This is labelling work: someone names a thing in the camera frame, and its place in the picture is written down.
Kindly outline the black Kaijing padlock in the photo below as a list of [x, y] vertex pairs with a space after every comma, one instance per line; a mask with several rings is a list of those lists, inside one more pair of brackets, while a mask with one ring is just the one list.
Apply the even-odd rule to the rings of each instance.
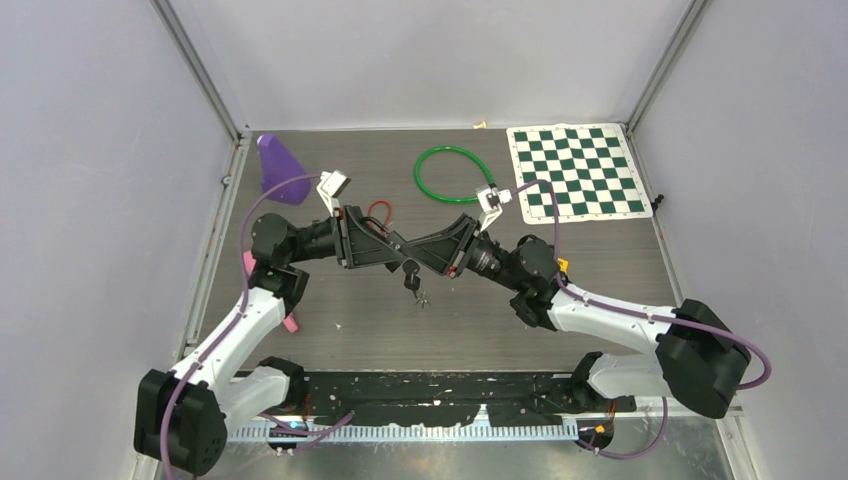
[[380, 238], [380, 246], [373, 248], [375, 253], [369, 256], [368, 265], [380, 263], [390, 272], [395, 272], [404, 262], [404, 255], [400, 252], [400, 248], [405, 239], [387, 226], [380, 225], [373, 218], [365, 217], [363, 224]]

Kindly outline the red cable padlock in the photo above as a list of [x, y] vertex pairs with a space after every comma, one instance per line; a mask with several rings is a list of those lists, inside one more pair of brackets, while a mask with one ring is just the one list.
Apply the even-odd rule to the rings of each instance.
[[373, 201], [367, 209], [369, 218], [373, 218], [380, 225], [390, 226], [393, 217], [393, 208], [389, 201], [378, 199]]

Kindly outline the small silver keys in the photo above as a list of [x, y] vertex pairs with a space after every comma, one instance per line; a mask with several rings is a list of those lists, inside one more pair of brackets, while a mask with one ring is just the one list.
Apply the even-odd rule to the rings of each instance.
[[426, 307], [430, 304], [430, 301], [429, 301], [429, 299], [428, 299], [428, 297], [427, 297], [426, 295], [420, 295], [420, 296], [419, 296], [419, 297], [415, 300], [415, 304], [416, 304], [416, 305], [419, 305], [422, 309], [424, 309], [424, 308], [426, 308]]

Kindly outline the green cable lock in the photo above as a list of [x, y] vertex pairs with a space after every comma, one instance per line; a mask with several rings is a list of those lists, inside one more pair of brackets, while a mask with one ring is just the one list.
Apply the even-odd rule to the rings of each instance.
[[[436, 173], [429, 164], [433, 159], [443, 160], [445, 171]], [[447, 180], [449, 185], [459, 188], [464, 182], [477, 179], [484, 185], [495, 184], [496, 179], [489, 166], [467, 148], [455, 145], [439, 145], [426, 149], [415, 160], [412, 167], [415, 186], [430, 200], [448, 205], [469, 205], [476, 201], [474, 194], [461, 195], [460, 190], [446, 193], [440, 187], [431, 187], [428, 181]]]

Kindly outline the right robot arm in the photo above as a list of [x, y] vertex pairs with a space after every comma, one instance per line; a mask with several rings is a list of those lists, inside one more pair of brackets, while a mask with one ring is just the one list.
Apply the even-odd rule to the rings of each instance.
[[703, 302], [686, 299], [661, 307], [589, 292], [568, 280], [553, 245], [535, 235], [508, 251], [462, 215], [399, 250], [440, 275], [471, 271], [513, 291], [510, 307], [532, 328], [580, 333], [631, 349], [624, 356], [591, 352], [580, 361], [570, 392], [584, 410], [622, 396], [665, 396], [720, 419], [751, 362], [751, 346]]

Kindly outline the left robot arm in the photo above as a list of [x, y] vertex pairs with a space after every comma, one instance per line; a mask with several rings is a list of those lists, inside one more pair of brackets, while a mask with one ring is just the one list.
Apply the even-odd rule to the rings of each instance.
[[254, 266], [232, 310], [191, 354], [168, 371], [150, 370], [139, 383], [134, 447], [159, 460], [169, 479], [178, 471], [207, 474], [228, 435], [254, 417], [272, 408], [293, 414], [305, 405], [304, 369], [294, 362], [268, 357], [246, 378], [234, 379], [302, 299], [309, 275], [296, 263], [333, 257], [345, 268], [395, 270], [404, 260], [404, 239], [355, 206], [305, 227], [264, 214], [249, 238]]

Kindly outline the pink marker pen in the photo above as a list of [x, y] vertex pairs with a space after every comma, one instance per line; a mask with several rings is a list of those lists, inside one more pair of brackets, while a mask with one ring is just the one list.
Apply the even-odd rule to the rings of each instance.
[[[249, 277], [250, 274], [252, 273], [254, 267], [255, 267], [256, 260], [255, 260], [255, 258], [253, 257], [253, 255], [250, 251], [244, 251], [243, 254], [242, 254], [242, 259], [244, 261], [245, 275], [247, 277]], [[287, 331], [289, 331], [290, 333], [296, 333], [299, 330], [299, 325], [298, 325], [297, 320], [294, 316], [294, 313], [287, 314], [283, 318], [281, 323], [284, 326], [284, 328]]]

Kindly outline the purple plastic cone block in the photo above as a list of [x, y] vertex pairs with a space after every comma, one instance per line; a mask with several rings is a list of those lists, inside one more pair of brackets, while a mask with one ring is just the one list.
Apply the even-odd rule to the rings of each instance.
[[261, 177], [260, 186], [266, 199], [292, 206], [302, 204], [312, 187], [312, 180], [289, 149], [271, 133], [257, 139]]

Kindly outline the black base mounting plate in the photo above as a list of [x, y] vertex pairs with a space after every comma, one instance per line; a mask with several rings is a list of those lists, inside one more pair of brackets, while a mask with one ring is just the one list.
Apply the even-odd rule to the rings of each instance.
[[559, 372], [311, 372], [289, 413], [331, 425], [467, 426], [486, 413], [495, 427], [552, 426], [565, 414], [633, 412], [631, 396], [591, 393]]

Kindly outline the green white chessboard mat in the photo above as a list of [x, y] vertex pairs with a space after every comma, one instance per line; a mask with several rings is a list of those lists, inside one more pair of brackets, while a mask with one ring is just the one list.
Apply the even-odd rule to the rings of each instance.
[[517, 195], [525, 223], [643, 219], [654, 210], [636, 168], [623, 126], [554, 124], [506, 130]]

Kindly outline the aluminium frame rail front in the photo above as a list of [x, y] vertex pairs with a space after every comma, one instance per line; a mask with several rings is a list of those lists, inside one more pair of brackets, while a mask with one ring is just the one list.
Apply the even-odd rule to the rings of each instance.
[[[312, 419], [300, 414], [289, 413], [289, 408], [298, 407], [304, 398], [304, 393], [301, 387], [306, 381], [306, 375], [311, 372], [304, 373], [301, 368], [296, 368], [292, 372], [293, 381], [288, 392], [282, 400], [276, 401], [261, 401], [259, 407], [251, 409], [247, 413], [247, 420], [238, 421], [234, 426], [224, 426], [227, 420], [236, 420], [236, 413], [228, 413], [232, 411], [232, 407], [225, 407], [224, 393], [213, 393], [211, 387], [201, 387], [198, 385], [186, 385], [179, 394], [176, 406], [172, 413], [172, 418], [169, 423], [168, 433], [170, 435], [169, 442], [171, 445], [179, 445], [180, 448], [187, 450], [190, 443], [198, 440], [207, 442], [209, 445], [222, 445], [223, 434], [234, 433], [237, 427], [241, 427], [248, 420], [252, 420], [255, 416], [268, 413], [278, 415], [293, 415], [300, 419]], [[604, 399], [601, 393], [596, 393], [590, 388], [588, 374], [573, 372], [570, 379], [579, 385], [586, 386], [591, 393], [595, 393]], [[682, 397], [676, 398], [681, 405], [688, 410], [712, 419], [723, 418], [730, 408], [730, 396], [728, 392], [723, 392], [721, 389], [713, 391], [714, 385], [710, 385], [709, 381], [705, 385], [699, 385], [700, 380], [696, 381], [694, 377], [684, 374], [680, 378], [674, 380], [682, 380], [682, 383], [674, 385], [675, 393], [682, 393]], [[137, 449], [142, 448], [154, 449], [158, 448], [158, 440], [161, 432], [161, 422], [165, 413], [166, 403], [171, 394], [175, 390], [178, 380], [174, 374], [164, 373], [157, 370], [151, 370], [146, 374], [140, 382], [137, 406], [135, 416], [134, 429], [134, 444]], [[648, 395], [645, 393], [629, 394], [612, 394], [610, 400], [614, 400], [620, 396], [631, 396], [635, 399], [636, 395]]]

